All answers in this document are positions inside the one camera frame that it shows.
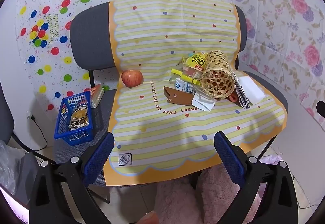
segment blue plastic basket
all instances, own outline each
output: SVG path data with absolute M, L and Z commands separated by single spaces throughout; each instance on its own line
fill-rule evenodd
M 84 105 L 86 103 L 88 108 L 88 126 L 69 131 L 68 124 L 70 123 L 74 108 L 78 105 Z M 62 99 L 59 115 L 56 121 L 54 138 L 62 138 L 69 145 L 74 146 L 93 140 L 94 135 L 92 130 L 93 123 L 91 119 L 90 91 Z

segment plastic bag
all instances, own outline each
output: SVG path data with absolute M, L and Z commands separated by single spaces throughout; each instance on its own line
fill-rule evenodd
M 9 147 L 0 140 L 0 183 L 13 195 L 18 184 L 20 161 L 24 155 L 22 149 Z
M 261 163 L 267 163 L 267 164 L 277 164 L 280 161 L 282 161 L 281 156 L 280 155 L 274 155 L 274 154 L 264 156 L 264 157 L 262 157 L 260 159 Z M 266 188 L 266 183 L 261 183 L 260 187 L 258 188 L 258 191 L 257 191 L 257 193 L 258 193 L 258 195 L 260 197 L 263 197 L 265 188 Z

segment floral wallpaper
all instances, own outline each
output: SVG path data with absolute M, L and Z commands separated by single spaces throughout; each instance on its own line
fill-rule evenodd
M 323 0 L 233 0 L 246 16 L 247 44 L 239 59 L 297 98 L 325 128 L 316 112 L 325 102 Z

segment blue gripper pad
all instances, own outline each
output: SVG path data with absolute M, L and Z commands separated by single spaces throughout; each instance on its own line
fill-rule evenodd
M 103 169 L 114 147 L 114 136 L 108 132 L 107 136 L 99 144 L 93 155 L 89 158 L 83 169 L 83 183 L 87 187 L 95 183 L 100 171 Z
M 236 152 L 233 150 L 240 147 L 232 145 L 222 131 L 214 135 L 214 147 L 227 169 L 232 182 L 238 184 L 240 188 L 244 186 L 245 167 L 236 154 L 243 151 L 241 149 Z

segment yellow dot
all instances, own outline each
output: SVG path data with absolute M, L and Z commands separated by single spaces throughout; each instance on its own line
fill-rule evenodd
M 38 22 L 36 23 L 36 25 L 40 28 L 44 23 L 43 19 L 38 20 Z
M 43 38 L 41 38 L 41 40 L 48 40 L 48 34 L 46 33 L 45 35 L 44 35 L 44 37 Z
M 40 93 L 45 93 L 46 92 L 46 86 L 45 85 L 41 85 L 38 91 Z
M 32 31 L 30 34 L 29 34 L 29 38 L 30 39 L 35 39 L 37 36 L 37 32 L 36 31 Z
M 50 72 L 52 70 L 51 65 L 47 64 L 44 66 L 45 72 Z
M 82 75 L 82 79 L 83 79 L 83 80 L 89 80 L 89 73 L 84 73 L 84 74 Z
M 64 62 L 65 62 L 66 64 L 70 64 L 70 63 L 72 63 L 72 58 L 71 58 L 70 56 L 65 57 L 65 58 L 64 58 Z
M 20 10 L 19 14 L 22 15 L 26 11 L 26 6 L 23 6 L 22 9 Z

